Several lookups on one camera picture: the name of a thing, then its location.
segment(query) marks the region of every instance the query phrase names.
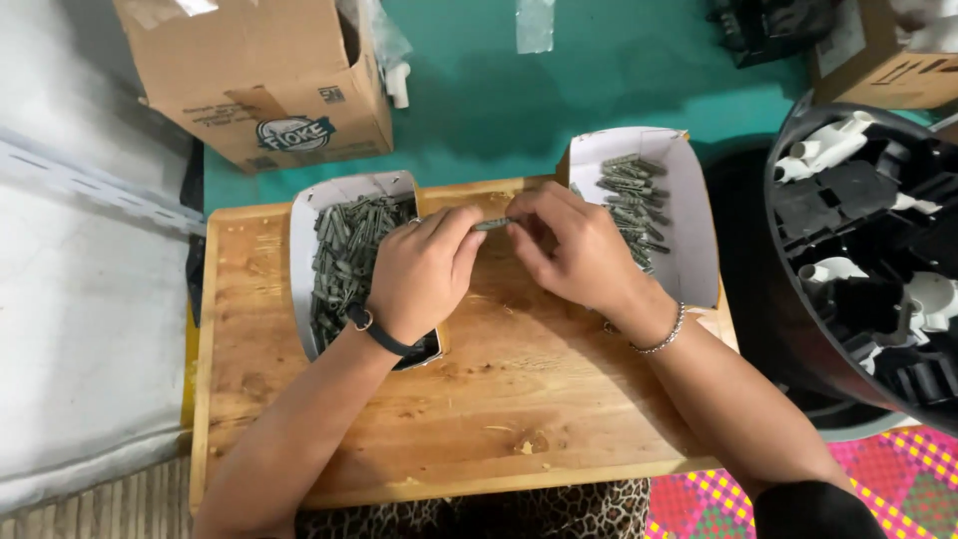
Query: fioke logo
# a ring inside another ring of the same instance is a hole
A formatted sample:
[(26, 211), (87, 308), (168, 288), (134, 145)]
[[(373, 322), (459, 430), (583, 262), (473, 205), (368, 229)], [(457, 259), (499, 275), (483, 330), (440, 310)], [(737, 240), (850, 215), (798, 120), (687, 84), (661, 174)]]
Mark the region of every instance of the fioke logo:
[(336, 128), (329, 116), (310, 120), (306, 116), (290, 116), (267, 120), (256, 126), (260, 147), (280, 152), (308, 152), (329, 144)]

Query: left hand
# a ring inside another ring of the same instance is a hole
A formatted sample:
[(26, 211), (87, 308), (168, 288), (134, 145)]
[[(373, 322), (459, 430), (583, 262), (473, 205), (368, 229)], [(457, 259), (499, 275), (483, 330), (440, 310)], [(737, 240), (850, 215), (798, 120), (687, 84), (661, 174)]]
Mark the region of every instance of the left hand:
[(476, 205), (445, 207), (382, 240), (366, 308), (386, 333), (412, 345), (452, 314), (486, 239), (472, 231), (482, 219)]

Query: pink patterned mat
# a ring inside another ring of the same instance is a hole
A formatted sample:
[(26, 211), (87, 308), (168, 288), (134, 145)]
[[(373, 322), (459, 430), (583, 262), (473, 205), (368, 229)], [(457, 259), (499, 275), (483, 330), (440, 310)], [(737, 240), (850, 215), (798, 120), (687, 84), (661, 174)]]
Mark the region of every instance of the pink patterned mat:
[[(958, 440), (928, 427), (830, 444), (893, 539), (958, 539)], [(647, 538), (755, 537), (752, 503), (725, 470), (652, 480)]]

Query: teal floor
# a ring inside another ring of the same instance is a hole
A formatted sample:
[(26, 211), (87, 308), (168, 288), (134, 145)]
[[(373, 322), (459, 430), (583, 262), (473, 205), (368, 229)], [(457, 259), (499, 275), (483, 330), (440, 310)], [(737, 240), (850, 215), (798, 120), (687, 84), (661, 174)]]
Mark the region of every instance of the teal floor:
[(423, 185), (552, 172), (569, 139), (621, 126), (688, 129), (699, 159), (778, 130), (807, 88), (788, 59), (737, 70), (706, 0), (557, 0), (555, 49), (515, 52), (515, 0), (386, 0), (412, 43), (396, 151), (241, 173), (207, 150), (205, 209), (292, 200), (318, 181), (408, 170)]

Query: black wristband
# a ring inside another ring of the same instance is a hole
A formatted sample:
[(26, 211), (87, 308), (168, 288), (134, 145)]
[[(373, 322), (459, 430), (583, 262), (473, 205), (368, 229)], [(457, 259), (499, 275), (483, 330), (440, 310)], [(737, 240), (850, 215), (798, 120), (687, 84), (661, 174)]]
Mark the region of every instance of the black wristband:
[(382, 326), (373, 321), (372, 313), (367, 311), (362, 303), (351, 301), (350, 304), (346, 306), (346, 315), (356, 324), (356, 329), (368, 333), (373, 340), (393, 354), (404, 358), (416, 351), (415, 347), (406, 346), (386, 333), (386, 330), (382, 329)]

